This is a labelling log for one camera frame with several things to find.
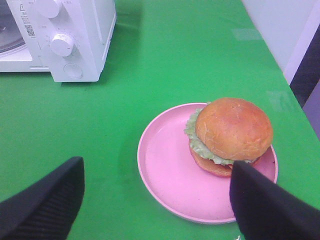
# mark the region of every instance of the white microwave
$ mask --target white microwave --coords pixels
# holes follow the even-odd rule
[[[0,0],[0,72],[96,82],[116,18],[114,0]]]

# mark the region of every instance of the green tablecloth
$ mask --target green tablecloth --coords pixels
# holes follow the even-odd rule
[[[228,96],[270,117],[278,184],[320,208],[320,144],[240,0],[117,0],[117,23],[96,83],[49,73],[0,74],[0,201],[71,156],[86,190],[70,240],[233,240],[237,224],[202,225],[145,188],[137,148],[164,110]]]

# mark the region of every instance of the hamburger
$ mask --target hamburger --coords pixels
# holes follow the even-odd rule
[[[234,161],[254,165],[270,147],[274,135],[263,110],[233,97],[219,98],[197,109],[184,132],[198,166],[218,177],[230,177]]]

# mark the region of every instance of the bottom bun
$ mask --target bottom bun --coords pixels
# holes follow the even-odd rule
[[[189,148],[190,148],[192,157],[194,158],[196,164],[198,164],[200,168],[218,177],[226,177],[226,178],[231,177],[231,172],[232,172],[231,167],[229,167],[228,165],[215,164],[214,161],[208,158],[201,157],[191,147]],[[251,163],[251,165],[252,166],[255,165],[257,161],[258,159],[253,163]]]

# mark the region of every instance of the microwave knob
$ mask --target microwave knob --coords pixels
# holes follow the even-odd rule
[[[42,16],[52,19],[58,16],[62,2],[61,0],[36,0],[34,6]]]
[[[74,40],[66,34],[56,34],[50,44],[51,50],[61,57],[69,56],[75,46]]]

